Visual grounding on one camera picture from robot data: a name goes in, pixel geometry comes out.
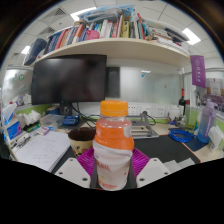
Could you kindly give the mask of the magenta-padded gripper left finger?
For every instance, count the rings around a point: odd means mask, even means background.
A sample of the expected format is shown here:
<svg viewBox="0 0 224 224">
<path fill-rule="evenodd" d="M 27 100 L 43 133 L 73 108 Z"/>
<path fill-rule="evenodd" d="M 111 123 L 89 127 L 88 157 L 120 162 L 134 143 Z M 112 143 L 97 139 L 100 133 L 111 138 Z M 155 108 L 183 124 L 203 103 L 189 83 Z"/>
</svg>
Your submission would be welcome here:
<svg viewBox="0 0 224 224">
<path fill-rule="evenodd" d="M 97 185 L 94 149 L 88 149 L 78 158 L 68 158 L 56 175 L 80 187 L 94 189 Z"/>
</svg>

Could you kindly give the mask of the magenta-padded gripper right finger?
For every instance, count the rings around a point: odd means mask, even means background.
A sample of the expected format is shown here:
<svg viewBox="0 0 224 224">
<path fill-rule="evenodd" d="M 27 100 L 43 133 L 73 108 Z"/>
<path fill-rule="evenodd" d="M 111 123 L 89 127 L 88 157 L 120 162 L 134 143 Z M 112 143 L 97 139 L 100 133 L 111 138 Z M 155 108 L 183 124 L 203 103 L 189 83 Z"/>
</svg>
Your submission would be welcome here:
<svg viewBox="0 0 224 224">
<path fill-rule="evenodd" d="M 128 186 L 140 188 L 170 175 L 171 172 L 158 158 L 149 158 L 140 150 L 134 148 Z"/>
</svg>

